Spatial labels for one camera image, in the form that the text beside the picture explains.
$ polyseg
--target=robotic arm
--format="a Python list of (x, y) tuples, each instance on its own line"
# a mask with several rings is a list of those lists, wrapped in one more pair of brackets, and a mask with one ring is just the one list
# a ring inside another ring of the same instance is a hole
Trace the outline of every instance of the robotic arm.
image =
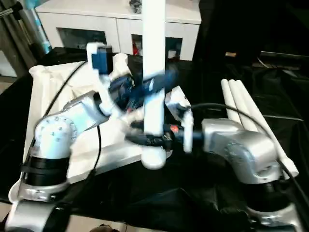
[[(36, 143), (22, 169), (19, 201), (12, 206), (7, 231), (22, 228), (28, 232), (45, 232), (55, 227), (57, 231), (64, 231), (70, 213), (63, 210), (60, 201), (69, 186), (66, 175), (71, 144), (83, 131), (106, 122), (110, 116), (122, 115), (128, 106), (132, 106), (130, 100), (138, 102), (174, 85), (175, 70), (148, 79), (140, 86), (135, 86), (129, 76), (110, 82), (107, 75), (112, 71), (109, 65), (111, 50), (97, 47), (92, 51), (88, 61), (99, 74), (100, 91), (90, 91), (70, 101), (62, 111), (38, 122)], [(268, 228), (292, 226), (296, 232), (304, 231), (295, 206), (276, 191), (282, 173), (276, 162), (275, 145), (268, 137), (247, 131), (229, 119), (204, 119), (202, 132), (193, 131), (191, 110), (186, 106), (181, 110), (184, 111), (182, 127), (171, 130), (167, 126), (163, 136), (128, 134), (126, 139), (139, 145), (165, 149), (171, 149), (174, 143), (182, 143), (185, 152), (191, 152), (193, 141), (199, 140), (205, 152), (218, 154), (231, 164), (245, 186), (248, 215)], [(258, 188), (263, 194), (256, 196), (253, 188)]]
[(127, 75), (111, 81), (112, 50), (91, 43), (87, 46), (88, 63), (97, 73), (99, 92), (90, 91), (70, 102), (62, 111), (41, 119), (35, 128), (36, 142), (22, 167), (18, 199), (9, 213), (6, 230), (22, 228), (33, 232), (57, 228), (64, 231), (69, 219), (59, 204), (70, 185), (67, 171), (70, 146), (86, 130), (142, 106), (145, 96), (174, 85), (175, 70), (154, 76), (136, 86)]

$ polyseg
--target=white pipe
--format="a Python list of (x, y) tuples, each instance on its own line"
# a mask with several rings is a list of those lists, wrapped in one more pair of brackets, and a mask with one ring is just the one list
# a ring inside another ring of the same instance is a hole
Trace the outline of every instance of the white pipe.
[[(143, 20), (143, 79), (147, 80), (165, 70), (165, 0), (144, 0)], [(163, 134), (164, 89), (145, 98), (144, 132)], [(166, 151), (160, 147), (143, 147), (143, 165), (148, 169), (162, 168), (166, 161)]]
[[(221, 80), (221, 87), (222, 87), (225, 104), (236, 108), (230, 86), (228, 85), (228, 82), (226, 79)], [(232, 110), (226, 110), (226, 111), (227, 111), (227, 117), (229, 119), (241, 124), (240, 117), (237, 112), (232, 111)]]
[[(285, 154), (282, 146), (280, 145), (279, 141), (277, 140), (275, 134), (269, 127), (268, 123), (266, 122), (265, 118), (263, 117), (262, 113), (260, 112), (259, 108), (256, 106), (255, 102), (251, 98), (250, 94), (248, 93), (246, 87), (242, 83), (242, 81), (238, 80), (236, 81), (238, 89), (241, 91), (241, 95), (243, 96), (245, 103), (249, 109), (250, 116), (252, 116), (256, 121), (258, 121), (269, 133), (271, 139), (274, 141), (277, 149), (278, 149), (278, 155), (282, 163), (288, 168), (288, 170), (292, 173), (293, 176), (297, 176), (299, 174), (295, 164), (293, 161), (287, 157)], [(265, 133), (262, 129), (257, 127), (259, 132)]]
[[(233, 99), (234, 99), (237, 109), (241, 110), (242, 112), (246, 114), (250, 114), (245, 104), (245, 101), (241, 95), (241, 91), (238, 90), (237, 88), (236, 82), (234, 80), (229, 80), (228, 84), (230, 86)], [(239, 115), (239, 116), (241, 119), (241, 123), (246, 130), (257, 131), (256, 125), (250, 119), (248, 119), (246, 116), (243, 116), (243, 115)]]

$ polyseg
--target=black tablecloth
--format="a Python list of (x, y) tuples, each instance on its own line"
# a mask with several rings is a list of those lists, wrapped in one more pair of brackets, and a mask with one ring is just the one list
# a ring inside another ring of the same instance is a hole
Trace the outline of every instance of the black tablecloth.
[[(55, 48), (40, 64), (47, 66), (85, 59), (84, 51)], [(299, 102), (308, 95), (307, 77), (301, 73), (297, 74), (299, 77), (291, 77), (281, 70), (232, 65), (208, 67), (206, 63), (189, 61), (173, 63), (180, 70), (179, 84), (191, 104), (224, 103), (221, 79), (242, 80), (286, 154), (298, 167), (297, 179), (309, 193), (306, 186), (309, 114)], [(129, 56), (128, 65), (134, 76), (141, 73), (141, 57)], [(31, 87), (32, 78), (25, 76), (0, 95), (0, 198), (5, 202), (10, 186), (19, 178)], [(203, 118), (218, 117), (226, 117), (226, 112), (194, 112), (197, 127)], [(81, 182), (74, 184), (70, 192), (81, 185)], [(74, 212), (166, 231), (206, 228), (209, 231), (242, 231), (248, 229), (243, 208), (241, 187), (229, 165), (220, 157), (202, 153), (195, 147), (191, 155), (176, 148), (161, 170), (150, 171), (136, 162), (96, 176)]]

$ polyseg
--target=black cable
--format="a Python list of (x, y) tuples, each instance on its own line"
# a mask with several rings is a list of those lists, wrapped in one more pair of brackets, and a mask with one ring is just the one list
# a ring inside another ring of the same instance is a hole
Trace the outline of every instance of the black cable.
[(87, 187), (88, 183), (90, 183), (90, 180), (96, 174), (96, 167), (97, 167), (98, 161), (99, 161), (100, 156), (101, 156), (101, 147), (102, 147), (102, 138), (101, 138), (100, 126), (97, 126), (97, 130), (98, 130), (98, 156), (97, 156), (97, 160), (96, 160), (92, 170), (89, 172), (88, 176), (84, 180), (84, 185), (82, 186), (82, 188), (80, 188), (80, 190), (73, 197), (73, 200), (71, 202), (71, 206), (74, 206), (78, 202), (78, 200), (84, 195), (84, 192), (86, 191), (86, 187)]
[[(260, 127), (265, 134), (273, 141), (275, 142), (270, 134), (267, 132), (267, 130), (258, 122), (256, 121), (253, 117), (251, 117), (250, 115), (248, 115), (247, 113), (236, 109), (234, 107), (225, 105), (225, 104), (218, 104), (218, 103), (199, 103), (199, 104), (195, 104), (191, 106), (191, 109), (197, 109), (197, 108), (216, 108), (216, 109), (228, 109), (228, 110), (232, 110), (235, 111), (237, 113), (239, 113), (240, 115), (243, 115), (245, 117), (247, 117), (248, 119), (250, 119), (252, 122), (254, 122), (258, 127)], [(279, 157), (277, 157), (277, 162), (280, 165), (281, 169), (284, 170), (286, 172), (286, 174), (290, 177), (291, 181), (293, 182), (293, 184), (295, 185), (295, 187), (297, 188), (297, 190), (299, 191), (300, 195), (302, 196), (302, 198), (304, 199), (308, 209), (309, 209), (309, 199), (306, 196), (305, 192), (303, 191), (303, 189), (301, 188), (301, 186), (299, 185), (299, 183), (296, 181), (296, 179), (294, 178), (294, 176), (291, 174), (291, 172), (288, 170), (288, 168), (281, 162), (281, 160), (279, 159)]]
[[(47, 116), (49, 114), (49, 112), (51, 111), (53, 105), (55, 104), (56, 100), (58, 99), (60, 93), (62, 92), (62, 90), (64, 89), (64, 87), (68, 84), (68, 82), (70, 81), (70, 79), (74, 76), (74, 74), (80, 70), (81, 67), (83, 67), (85, 64), (87, 63), (87, 61), (84, 61), (82, 62), (79, 66), (77, 66), (72, 72), (71, 74), (68, 76), (68, 78), (65, 80), (65, 82), (62, 84), (62, 86), (60, 87), (60, 89), (58, 90), (58, 92), (56, 93), (56, 95), (54, 96), (54, 98), (52, 99), (52, 101), (50, 102), (45, 114), (43, 115), (43, 117)], [(98, 161), (99, 161), (99, 158), (100, 158), (100, 155), (101, 155), (101, 147), (102, 147), (102, 138), (101, 138), (101, 131), (100, 131), (100, 127), (97, 126), (97, 130), (98, 130), (98, 144), (99, 144), (99, 147), (98, 147), (98, 155), (97, 155), (97, 159), (96, 159), (96, 162), (92, 168), (92, 170), (89, 172), (87, 178), (84, 180), (84, 185), (83, 187), (81, 188), (81, 191), (79, 191), (76, 195), (75, 195), (75, 198), (73, 200), (73, 202), (75, 202), (75, 200), (77, 200), (81, 194), (83, 193), (84, 189), (86, 189), (86, 186), (88, 185), (88, 182), (90, 181), (90, 179), (95, 175), (96, 173), (96, 167), (97, 167), (97, 164), (98, 164)], [(31, 147), (34, 146), (34, 143), (35, 143), (35, 138), (32, 139), (32, 142), (30, 144), (30, 147), (29, 147), (29, 150), (28, 150), (28, 153), (27, 153), (27, 157), (26, 157), (26, 161), (25, 163), (28, 161), (29, 159), (29, 151), (31, 149)]]
[[(45, 111), (45, 114), (43, 115), (43, 117), (47, 116), (50, 112), (50, 110), (52, 109), (52, 107), (54, 106), (56, 100), (58, 99), (60, 93), (62, 92), (62, 90), (64, 89), (64, 87), (67, 85), (67, 83), (70, 81), (70, 79), (74, 76), (74, 74), (80, 70), (80, 68), (87, 63), (87, 60), (84, 61), (83, 63), (81, 63), (79, 66), (77, 66), (72, 72), (71, 74), (68, 76), (68, 78), (65, 80), (65, 82), (62, 84), (62, 86), (60, 87), (60, 89), (58, 90), (58, 92), (56, 93), (56, 95), (54, 96), (54, 98), (52, 99), (52, 101), (50, 102), (49, 106), (47, 107), (47, 110)], [(25, 163), (27, 163), (29, 161), (29, 153), (30, 153), (30, 149), (34, 146), (35, 143), (35, 138), (33, 137), (31, 143), (30, 143), (30, 147), (26, 156), (26, 160)]]

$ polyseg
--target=tile floor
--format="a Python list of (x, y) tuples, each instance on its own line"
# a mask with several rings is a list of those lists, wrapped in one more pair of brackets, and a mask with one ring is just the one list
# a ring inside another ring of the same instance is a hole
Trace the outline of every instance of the tile floor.
[[(10, 208), (11, 206), (9, 204), (0, 203), (0, 221), (4, 219)], [(90, 217), (81, 217), (75, 215), (71, 216), (71, 220), (66, 231), (89, 232), (90, 230), (101, 224), (110, 225), (113, 229), (119, 230), (119, 232), (159, 232), (150, 229), (132, 227), (121, 222), (104, 221)]]
[(0, 94), (4, 92), (12, 83), (0, 82)]

